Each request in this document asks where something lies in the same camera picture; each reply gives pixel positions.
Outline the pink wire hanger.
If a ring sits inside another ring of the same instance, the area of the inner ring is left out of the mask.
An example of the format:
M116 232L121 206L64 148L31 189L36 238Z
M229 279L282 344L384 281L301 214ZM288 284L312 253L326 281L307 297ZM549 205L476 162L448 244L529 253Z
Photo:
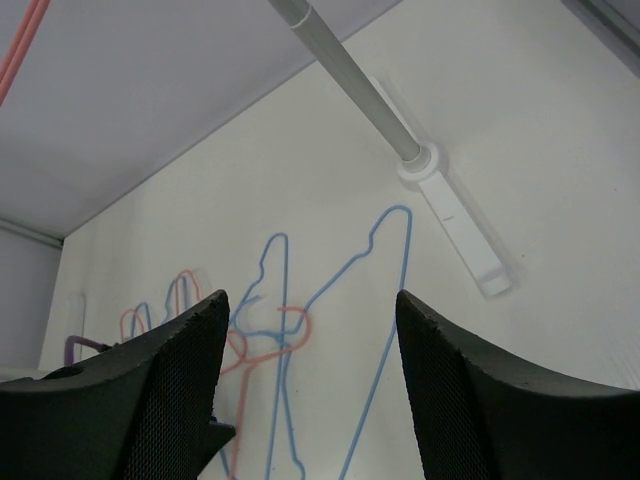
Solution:
M227 334L226 347L230 349L232 357L223 362L221 376L240 371L240 390L234 414L236 443L241 442L244 432L250 382L255 370L269 362L284 361L287 355L302 349L313 332L312 317L304 308L285 305L278 307L277 311L284 315L284 319L290 314L298 314L301 318L300 326L293 333L286 329L242 333L239 328L232 328Z
M163 325L194 306L201 299L201 285L196 272L188 269L182 270L167 288L159 317L154 315L152 307L147 301L142 301L122 313L119 319L120 339L127 341Z

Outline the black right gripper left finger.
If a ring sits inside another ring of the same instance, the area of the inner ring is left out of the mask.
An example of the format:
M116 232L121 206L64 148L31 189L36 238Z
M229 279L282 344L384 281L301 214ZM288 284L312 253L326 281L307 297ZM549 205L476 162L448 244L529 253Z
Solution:
M89 359L2 383L2 478L197 478L235 436L213 414L229 316L218 290Z

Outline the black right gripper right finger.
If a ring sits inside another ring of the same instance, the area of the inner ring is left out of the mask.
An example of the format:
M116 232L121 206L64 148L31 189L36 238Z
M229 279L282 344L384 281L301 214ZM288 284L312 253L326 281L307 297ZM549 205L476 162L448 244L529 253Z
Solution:
M638 392L527 361L406 290L395 323L426 478L638 478Z

